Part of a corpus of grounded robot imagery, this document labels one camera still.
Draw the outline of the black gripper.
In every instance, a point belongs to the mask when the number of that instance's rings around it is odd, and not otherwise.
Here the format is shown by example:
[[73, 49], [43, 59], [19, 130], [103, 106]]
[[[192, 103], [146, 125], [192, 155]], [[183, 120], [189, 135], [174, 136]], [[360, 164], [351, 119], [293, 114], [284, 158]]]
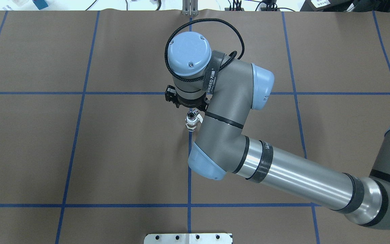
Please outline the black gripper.
[[177, 89], [172, 85], [167, 85], [165, 91], [165, 100], [167, 102], [172, 102], [175, 104], [176, 108], [179, 108], [180, 105], [186, 108], [194, 108], [199, 111], [206, 111], [210, 105], [210, 100], [207, 98], [207, 93], [204, 93], [196, 99], [186, 99], [178, 94]]

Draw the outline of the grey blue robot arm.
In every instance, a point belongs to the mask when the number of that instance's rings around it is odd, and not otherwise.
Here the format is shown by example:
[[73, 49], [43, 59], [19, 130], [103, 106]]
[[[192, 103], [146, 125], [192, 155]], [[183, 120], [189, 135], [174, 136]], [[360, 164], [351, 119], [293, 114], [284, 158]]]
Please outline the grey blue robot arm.
[[244, 177], [319, 204], [354, 224], [390, 230], [390, 126], [368, 177], [321, 166], [243, 135], [250, 110], [261, 110], [274, 85], [271, 71], [212, 50], [197, 32], [172, 34], [165, 62], [173, 76], [166, 100], [204, 111], [189, 167], [207, 179]]

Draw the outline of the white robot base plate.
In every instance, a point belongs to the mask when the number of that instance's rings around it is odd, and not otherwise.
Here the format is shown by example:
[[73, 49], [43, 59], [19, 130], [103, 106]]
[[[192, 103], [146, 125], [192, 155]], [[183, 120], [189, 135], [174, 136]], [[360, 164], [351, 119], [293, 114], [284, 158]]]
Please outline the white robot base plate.
[[233, 244], [231, 233], [152, 233], [144, 244]]

